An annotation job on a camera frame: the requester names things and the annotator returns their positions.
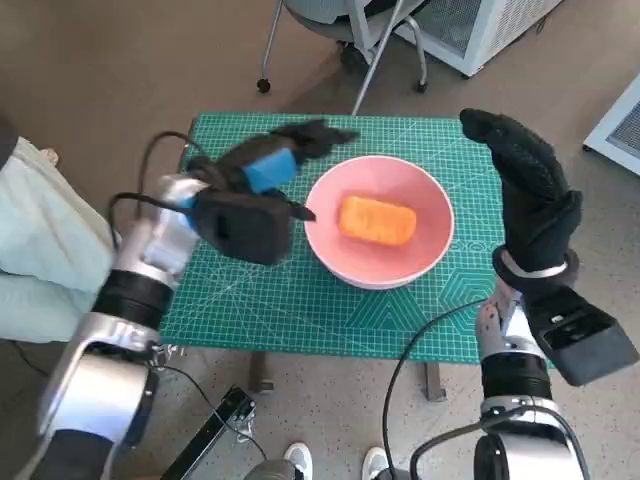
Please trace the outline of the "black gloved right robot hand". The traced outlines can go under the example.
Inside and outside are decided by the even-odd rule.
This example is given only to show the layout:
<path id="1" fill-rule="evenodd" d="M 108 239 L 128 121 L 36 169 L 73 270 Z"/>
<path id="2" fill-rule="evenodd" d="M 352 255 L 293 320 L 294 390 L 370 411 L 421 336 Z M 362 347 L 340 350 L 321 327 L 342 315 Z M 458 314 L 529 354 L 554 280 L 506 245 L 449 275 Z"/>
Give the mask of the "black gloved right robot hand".
<path id="1" fill-rule="evenodd" d="M 572 189 L 553 147 L 517 120 L 466 108 L 463 134 L 486 145 L 502 183 L 506 249 L 525 272 L 565 263 L 581 222 L 583 195 Z"/>

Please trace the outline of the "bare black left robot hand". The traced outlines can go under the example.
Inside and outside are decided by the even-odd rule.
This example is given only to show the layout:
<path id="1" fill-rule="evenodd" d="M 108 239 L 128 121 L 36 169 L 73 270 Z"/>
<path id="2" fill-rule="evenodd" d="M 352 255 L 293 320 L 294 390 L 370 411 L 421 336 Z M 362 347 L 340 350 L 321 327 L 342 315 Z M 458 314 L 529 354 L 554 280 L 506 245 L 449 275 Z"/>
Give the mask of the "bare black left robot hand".
<path id="1" fill-rule="evenodd" d="M 354 142 L 359 133 L 331 127 L 324 119 L 281 125 L 266 134 L 254 136 L 225 152 L 214 165 L 227 187 L 249 195 L 273 195 L 288 202 L 276 188 L 291 181 L 311 160 L 328 156 L 334 147 Z M 288 202 L 290 215 L 301 221 L 315 221 L 308 208 Z"/>

